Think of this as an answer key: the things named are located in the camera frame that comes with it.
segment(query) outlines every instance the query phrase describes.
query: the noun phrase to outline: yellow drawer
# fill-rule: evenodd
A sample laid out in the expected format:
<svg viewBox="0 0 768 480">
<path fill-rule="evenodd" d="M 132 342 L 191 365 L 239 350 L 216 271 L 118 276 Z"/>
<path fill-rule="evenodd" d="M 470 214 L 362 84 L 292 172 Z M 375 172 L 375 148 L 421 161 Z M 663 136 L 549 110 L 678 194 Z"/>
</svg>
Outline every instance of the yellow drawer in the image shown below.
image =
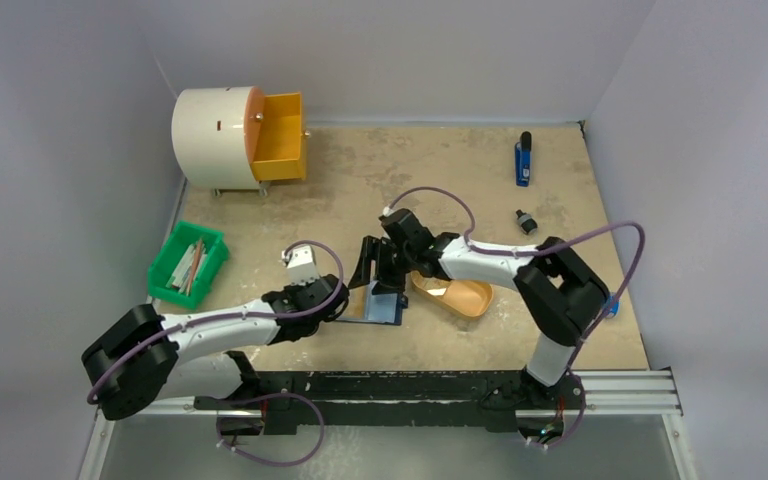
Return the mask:
<svg viewBox="0 0 768 480">
<path fill-rule="evenodd" d="M 301 93 L 267 95 L 251 163 L 254 178 L 261 182 L 304 180 L 307 177 L 304 130 Z"/>
</svg>

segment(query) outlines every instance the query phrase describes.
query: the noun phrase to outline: wooden table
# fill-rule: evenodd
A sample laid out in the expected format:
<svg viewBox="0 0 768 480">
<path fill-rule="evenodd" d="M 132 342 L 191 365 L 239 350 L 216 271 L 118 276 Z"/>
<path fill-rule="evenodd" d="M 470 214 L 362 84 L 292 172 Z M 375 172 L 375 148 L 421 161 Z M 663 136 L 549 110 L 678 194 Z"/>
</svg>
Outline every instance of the wooden table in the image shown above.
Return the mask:
<svg viewBox="0 0 768 480">
<path fill-rule="evenodd" d="M 182 219 L 225 232 L 231 258 L 200 310 L 258 298 L 287 283 L 281 250 L 300 239 L 336 250 L 348 282 L 365 235 L 380 236 L 382 207 L 419 185 L 446 188 L 473 209 L 479 241 L 517 245 L 547 236 L 572 238 L 606 223 L 605 211 L 577 126 L 530 128 L 533 176 L 529 187 L 514 183 L 514 144 L 522 128 L 329 127 L 312 129 L 304 182 L 273 185 L 269 196 L 207 189 L 187 193 Z M 423 192 L 400 206 L 414 210 L 432 233 L 462 232 L 467 216 L 455 202 Z M 526 237 L 514 211 L 534 215 L 538 234 Z M 622 279 L 613 239 L 602 235 L 575 248 L 616 289 Z M 324 253 L 321 272 L 333 272 Z M 246 347 L 261 370 L 517 369 L 531 356 L 538 336 L 518 293 L 495 287 L 483 318 L 456 318 L 408 289 L 410 308 L 400 327 L 328 323 L 309 338 L 266 347 Z M 162 312 L 180 312 L 164 304 Z M 585 345 L 578 369 L 648 368 L 631 301 L 606 320 Z"/>
</svg>

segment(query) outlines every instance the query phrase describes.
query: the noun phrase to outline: green tray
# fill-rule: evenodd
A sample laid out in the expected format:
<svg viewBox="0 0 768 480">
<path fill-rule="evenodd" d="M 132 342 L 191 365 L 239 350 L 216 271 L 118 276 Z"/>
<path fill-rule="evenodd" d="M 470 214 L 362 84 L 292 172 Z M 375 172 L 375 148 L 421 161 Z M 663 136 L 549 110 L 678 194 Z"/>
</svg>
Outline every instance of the green tray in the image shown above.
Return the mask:
<svg viewBox="0 0 768 480">
<path fill-rule="evenodd" d="M 198 307 L 210 292 L 210 285 L 219 273 L 222 263 L 228 259 L 228 247 L 222 241 L 223 236 L 224 234 L 217 230 L 188 222 L 178 222 L 169 240 L 160 249 L 160 253 L 148 269 L 148 294 L 187 308 Z M 204 241 L 205 252 L 209 253 L 210 257 L 205 266 L 199 269 L 190 294 L 184 295 L 178 293 L 178 289 L 166 288 L 166 282 L 172 276 L 187 247 L 198 242 L 199 238 Z"/>
</svg>

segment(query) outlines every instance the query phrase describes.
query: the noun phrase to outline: wall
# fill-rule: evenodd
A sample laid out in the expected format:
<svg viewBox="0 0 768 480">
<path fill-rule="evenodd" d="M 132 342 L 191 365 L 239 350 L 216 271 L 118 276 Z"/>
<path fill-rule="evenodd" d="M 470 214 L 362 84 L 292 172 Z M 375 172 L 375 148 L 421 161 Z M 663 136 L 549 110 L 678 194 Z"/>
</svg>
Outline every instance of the wall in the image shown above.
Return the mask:
<svg viewBox="0 0 768 480">
<path fill-rule="evenodd" d="M 609 217 L 647 227 L 635 308 L 703 473 L 768 478 L 768 2 L 658 0 L 587 139 Z"/>
<path fill-rule="evenodd" d="M 654 0 L 136 0 L 178 90 L 301 90 L 313 120 L 578 121 Z"/>
<path fill-rule="evenodd" d="M 0 479 L 73 479 L 80 354 L 146 296 L 180 185 L 126 4 L 0 1 Z"/>
</svg>

